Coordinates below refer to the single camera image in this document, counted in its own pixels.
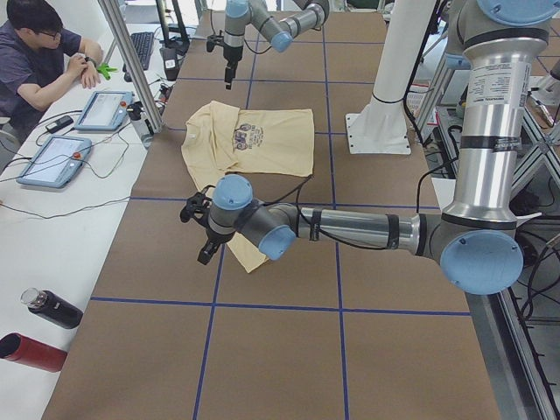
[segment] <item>white table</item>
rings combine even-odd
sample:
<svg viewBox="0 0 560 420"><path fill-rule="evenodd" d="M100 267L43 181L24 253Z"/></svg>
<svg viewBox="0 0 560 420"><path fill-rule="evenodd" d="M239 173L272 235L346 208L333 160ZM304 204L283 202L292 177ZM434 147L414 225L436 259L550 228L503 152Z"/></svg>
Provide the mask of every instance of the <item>white table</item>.
<svg viewBox="0 0 560 420"><path fill-rule="evenodd" d="M130 32L140 32L150 27L131 25L129 29ZM110 42L110 37L101 40L104 49L108 48L108 39ZM133 84L123 80L123 61L116 49L108 62L119 71L111 74L111 80L101 77L101 85L95 90L133 90ZM155 44L146 78L150 83L158 80L159 75L164 75L164 71ZM159 83L150 86L154 94L159 89ZM92 91L76 84L49 108L45 118L82 109L91 94ZM35 129L19 153L33 156L38 149L35 140L44 130L44 126ZM69 135L88 137L93 143L107 137L106 133L76 131ZM0 182L0 200L6 206L49 216L127 198L144 162L146 150L131 125L122 130L121 136L129 143L129 148L123 161L108 178L97 178L85 165L61 191L26 187L15 180L7 180ZM103 176L114 168L125 147L122 139L113 136L93 147L88 162ZM11 164L0 176L0 181L16 177L25 164L25 161ZM3 249L0 260L0 338L8 333L21 333L64 350L70 347L75 329L65 330L29 313L19 302L19 297L29 287L47 289L85 310L126 203L125 199L51 220L41 220L0 206L0 246ZM58 377L59 374L0 360L0 417L10 420L41 418Z"/></svg>

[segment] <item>black bottle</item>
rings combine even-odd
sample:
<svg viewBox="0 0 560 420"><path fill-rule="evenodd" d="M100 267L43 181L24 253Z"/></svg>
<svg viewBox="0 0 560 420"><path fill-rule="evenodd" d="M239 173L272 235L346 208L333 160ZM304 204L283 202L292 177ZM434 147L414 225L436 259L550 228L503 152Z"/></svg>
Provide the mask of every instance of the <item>black bottle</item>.
<svg viewBox="0 0 560 420"><path fill-rule="evenodd" d="M50 290L27 289L21 295L21 303L27 306L29 312L68 330L78 326L83 315L81 310Z"/></svg>

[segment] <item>man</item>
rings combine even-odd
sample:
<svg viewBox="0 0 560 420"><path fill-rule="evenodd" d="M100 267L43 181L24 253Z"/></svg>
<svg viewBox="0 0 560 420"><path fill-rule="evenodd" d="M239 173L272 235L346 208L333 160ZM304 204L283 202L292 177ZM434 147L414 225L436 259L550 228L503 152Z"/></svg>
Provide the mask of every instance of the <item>man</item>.
<svg viewBox="0 0 560 420"><path fill-rule="evenodd" d="M77 78L84 88L99 83L102 49L64 29L45 0L8 0L6 10L8 21L0 27L0 116L10 118L13 134L23 142ZM66 71L64 54L70 57Z"/></svg>

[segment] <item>brown table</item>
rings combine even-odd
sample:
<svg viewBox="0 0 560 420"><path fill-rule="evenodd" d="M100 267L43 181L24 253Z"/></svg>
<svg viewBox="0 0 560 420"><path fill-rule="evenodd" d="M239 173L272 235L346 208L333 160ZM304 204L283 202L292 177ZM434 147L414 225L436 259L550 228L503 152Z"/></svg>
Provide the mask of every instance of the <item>brown table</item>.
<svg viewBox="0 0 560 420"><path fill-rule="evenodd" d="M226 249L196 263L205 233L179 221L195 191L185 121L211 100L313 110L315 177L302 202L413 214L422 148L353 156L345 136L385 33L379 14L333 13L283 54L246 49L231 91L221 51L192 42L44 419L500 418L465 297L433 261L300 240L248 275ZM254 30L247 38L266 46ZM300 182L248 178L263 200ZM422 203L438 211L430 182Z"/></svg>

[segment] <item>man's hand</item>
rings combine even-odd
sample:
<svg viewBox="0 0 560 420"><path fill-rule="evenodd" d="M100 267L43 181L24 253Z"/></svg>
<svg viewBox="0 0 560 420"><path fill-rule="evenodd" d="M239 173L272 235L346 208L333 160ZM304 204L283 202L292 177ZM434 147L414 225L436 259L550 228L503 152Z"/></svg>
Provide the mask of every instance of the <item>man's hand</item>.
<svg viewBox="0 0 560 420"><path fill-rule="evenodd" d="M66 72L76 78L87 68L88 63L86 62L86 59L84 59L84 56L76 53L70 58L70 61L68 61L68 68L66 69Z"/></svg>
<svg viewBox="0 0 560 420"><path fill-rule="evenodd" d="M81 72L81 85L83 88L95 88L95 86L101 82L99 78L99 73L92 61L87 62L87 68Z"/></svg>

